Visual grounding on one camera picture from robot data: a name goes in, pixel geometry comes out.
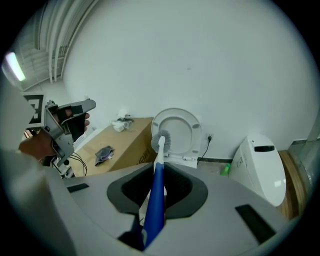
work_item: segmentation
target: blue toilet brush handle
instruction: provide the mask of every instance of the blue toilet brush handle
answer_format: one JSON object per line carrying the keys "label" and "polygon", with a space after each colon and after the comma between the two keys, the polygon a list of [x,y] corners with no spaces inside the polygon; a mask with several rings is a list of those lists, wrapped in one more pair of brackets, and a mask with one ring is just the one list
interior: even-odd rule
{"label": "blue toilet brush handle", "polygon": [[142,234],[147,247],[165,225],[164,165],[157,162]]}

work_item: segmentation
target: fluorescent light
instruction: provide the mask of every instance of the fluorescent light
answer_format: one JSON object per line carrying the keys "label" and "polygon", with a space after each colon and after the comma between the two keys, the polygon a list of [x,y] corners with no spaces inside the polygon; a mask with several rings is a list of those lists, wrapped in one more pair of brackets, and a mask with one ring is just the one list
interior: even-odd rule
{"label": "fluorescent light", "polygon": [[5,59],[8,62],[13,73],[15,74],[16,78],[18,78],[19,81],[25,80],[26,77],[21,70],[16,54],[14,52],[10,52],[5,56]]}

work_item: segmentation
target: gray cloth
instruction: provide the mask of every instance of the gray cloth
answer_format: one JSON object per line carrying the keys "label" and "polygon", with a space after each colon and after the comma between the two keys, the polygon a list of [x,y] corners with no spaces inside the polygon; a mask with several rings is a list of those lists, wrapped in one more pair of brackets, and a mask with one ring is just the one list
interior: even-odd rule
{"label": "gray cloth", "polygon": [[114,149],[111,146],[106,146],[101,148],[96,155],[95,166],[99,166],[104,161],[108,160],[109,157],[112,157]]}

